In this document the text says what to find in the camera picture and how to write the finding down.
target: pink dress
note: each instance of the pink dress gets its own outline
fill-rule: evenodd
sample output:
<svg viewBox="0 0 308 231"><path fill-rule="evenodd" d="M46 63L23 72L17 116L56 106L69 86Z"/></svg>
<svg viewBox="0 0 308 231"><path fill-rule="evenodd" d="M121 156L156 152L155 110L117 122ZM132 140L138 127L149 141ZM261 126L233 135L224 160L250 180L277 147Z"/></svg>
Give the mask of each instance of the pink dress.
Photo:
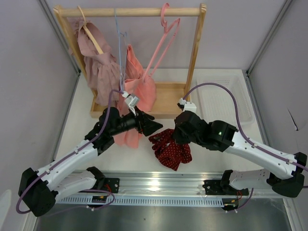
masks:
<svg viewBox="0 0 308 231"><path fill-rule="evenodd" d="M111 54L111 47L107 44L99 29L93 23L87 23L87 28L103 51L103 54L98 54L92 41L82 28L83 23L83 19L78 19L72 22L72 26L76 31L80 52L84 56L88 86L97 90L96 103L107 106L109 92L112 89L119 89L120 66L116 63L116 58ZM118 100L119 95L113 94L112 101Z"/></svg>
<svg viewBox="0 0 308 231"><path fill-rule="evenodd" d="M167 50L169 49L171 43L173 42L180 26L180 19L176 19L169 27L167 27L167 22L164 20L164 12L165 8L169 7L168 3L165 3L162 10L161 10L161 25L164 27L164 35L160 39L159 44L156 47L156 50L150 60L150 63L147 69L144 71L141 64L137 60L133 48L131 45L128 45L127 48L127 60L126 60L126 75L128 78L125 80L125 91L129 94L134 93L140 100L137 104L137 107L144 111L149 112L151 111L155 100L156 100L156 85L154 80L152 79L152 75L154 74L155 70L158 68L158 65L162 61L163 57L165 56ZM163 42L165 41L168 33L173 28L173 26L177 25L176 30L170 39L167 47L163 51L161 57L157 61L157 64L153 68L152 72L148 74L154 59L156 58ZM118 109L120 111L120 115L126 115L128 111L127 105L124 103L124 99L120 96ZM126 144L128 147L131 148L138 148L139 139L142 137L137 130L133 129L119 135L114 136L115 143L118 145Z"/></svg>

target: white basket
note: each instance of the white basket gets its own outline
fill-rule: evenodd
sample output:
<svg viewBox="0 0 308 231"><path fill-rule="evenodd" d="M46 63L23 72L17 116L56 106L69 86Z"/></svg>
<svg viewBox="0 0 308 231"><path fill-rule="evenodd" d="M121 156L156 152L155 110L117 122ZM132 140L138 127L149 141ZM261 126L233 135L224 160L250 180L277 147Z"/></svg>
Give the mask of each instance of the white basket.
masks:
<svg viewBox="0 0 308 231"><path fill-rule="evenodd" d="M218 83L228 88L234 95L242 126L254 122L253 108L250 102L246 86L240 80L240 76L204 76L197 78L197 84ZM217 86L202 86L197 88L198 98L203 119L206 122L222 120L237 127L235 109L231 96Z"/></svg>

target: wooden hanger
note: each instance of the wooden hanger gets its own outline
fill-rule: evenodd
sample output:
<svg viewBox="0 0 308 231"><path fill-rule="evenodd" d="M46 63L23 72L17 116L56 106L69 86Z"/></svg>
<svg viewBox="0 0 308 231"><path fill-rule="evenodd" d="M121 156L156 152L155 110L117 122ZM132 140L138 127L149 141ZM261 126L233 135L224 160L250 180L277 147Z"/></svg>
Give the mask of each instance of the wooden hanger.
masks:
<svg viewBox="0 0 308 231"><path fill-rule="evenodd" d="M96 39L94 38L94 36L91 34L91 32L89 31L89 29L87 28L87 21L86 21L86 17L81 9L80 6L78 6L78 9L80 10L82 17L83 17L83 26L82 28L85 30L86 34L88 35L89 39L92 41L93 45L95 46L98 54L104 54L104 52L102 51L100 45L98 45L98 42L96 41Z"/></svg>

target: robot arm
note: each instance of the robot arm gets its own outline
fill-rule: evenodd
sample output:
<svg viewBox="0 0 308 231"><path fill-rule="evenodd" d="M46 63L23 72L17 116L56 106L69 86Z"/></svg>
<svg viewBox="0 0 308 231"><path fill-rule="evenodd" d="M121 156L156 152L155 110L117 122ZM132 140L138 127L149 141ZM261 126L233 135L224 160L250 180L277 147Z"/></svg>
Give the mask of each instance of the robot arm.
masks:
<svg viewBox="0 0 308 231"><path fill-rule="evenodd" d="M37 171L29 168L23 172L19 186L19 196L24 193L32 182L47 172L47 174L43 175L41 179L28 189L23 197L23 201L35 216L39 217L44 215L57 201L60 201L64 197L86 189L102 189L104 175L95 167L90 167L87 171L78 175L67 176L75 169L78 169L80 165L98 157L106 151L114 144L114 135L135 128L139 133L149 136L163 127L163 125L153 121L153 116L140 111L137 107L134 108L133 112L122 117L120 117L119 111L116 108L111 107L106 127L103 133L97 137L106 119L106 114L107 109L104 110L99 118L99 122L85 136L85 139L62 158L53 161L51 164ZM87 143L89 143L87 146L81 151L78 151Z"/></svg>
<svg viewBox="0 0 308 231"><path fill-rule="evenodd" d="M205 181L205 190L209 194L216 191L234 195L236 191L249 188L272 188L276 193L288 197L297 197L304 185L303 169L291 164L306 165L307 156L303 153L287 154L249 139L247 142L238 129L224 121L205 122L195 114L196 107L191 102L179 102L183 112L175 119L173 138L178 144L196 143L206 149L238 155L265 169L247 172L227 170L222 180ZM284 157L289 161L280 160L257 148Z"/></svg>

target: crumpled red garment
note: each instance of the crumpled red garment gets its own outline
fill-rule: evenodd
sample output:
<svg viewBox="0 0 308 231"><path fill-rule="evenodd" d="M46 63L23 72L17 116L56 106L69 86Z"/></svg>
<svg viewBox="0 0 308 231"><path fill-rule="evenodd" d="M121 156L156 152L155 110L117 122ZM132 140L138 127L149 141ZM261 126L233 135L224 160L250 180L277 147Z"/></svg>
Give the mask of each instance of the crumpled red garment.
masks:
<svg viewBox="0 0 308 231"><path fill-rule="evenodd" d="M180 163L189 163L193 158L188 144L179 145L175 143L172 138L173 132L173 129L166 129L161 133L150 136L149 141L154 144L152 149L159 162L177 171Z"/></svg>

